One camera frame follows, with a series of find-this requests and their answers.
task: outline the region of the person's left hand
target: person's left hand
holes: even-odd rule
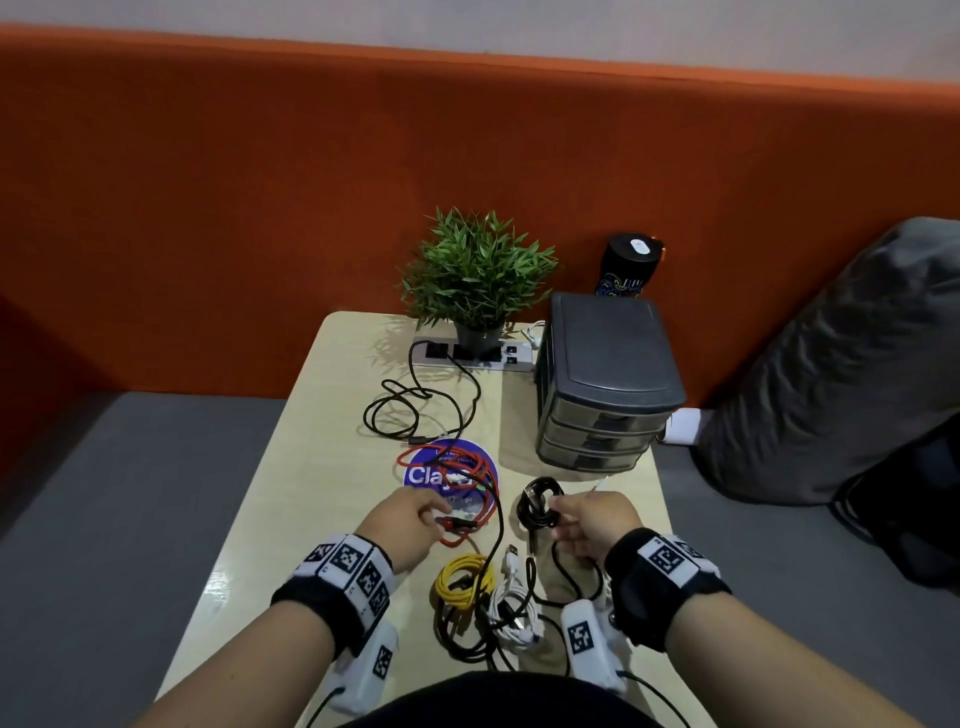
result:
[[[429,488],[397,488],[381,500],[357,526],[357,536],[373,541],[387,552],[394,573],[412,570],[444,535],[431,508],[450,512],[450,504]]]

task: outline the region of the potted plant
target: potted plant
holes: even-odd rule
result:
[[[417,328],[452,321],[460,346],[482,356],[496,347],[508,316],[549,295],[537,291],[557,267],[553,248],[520,245],[527,233],[517,235],[513,220],[500,222],[493,211],[437,209],[431,232],[403,271],[403,301]]]

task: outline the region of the gray floor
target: gray floor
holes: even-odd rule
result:
[[[0,725],[120,728],[153,699],[282,410],[126,394],[69,413],[0,522]],[[744,601],[927,725],[960,714],[960,599],[903,580],[823,508],[747,505],[655,457],[674,528]]]
[[[0,526],[0,725],[120,728],[150,704],[282,408],[94,397],[36,445]]]

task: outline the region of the person's right arm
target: person's right arm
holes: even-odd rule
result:
[[[561,548],[603,564],[642,523],[621,493],[554,497]],[[879,693],[727,594],[696,595],[666,633],[677,672],[721,728],[918,728]]]

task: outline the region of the white wall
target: white wall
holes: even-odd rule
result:
[[[0,0],[0,19],[960,81],[960,0]]]

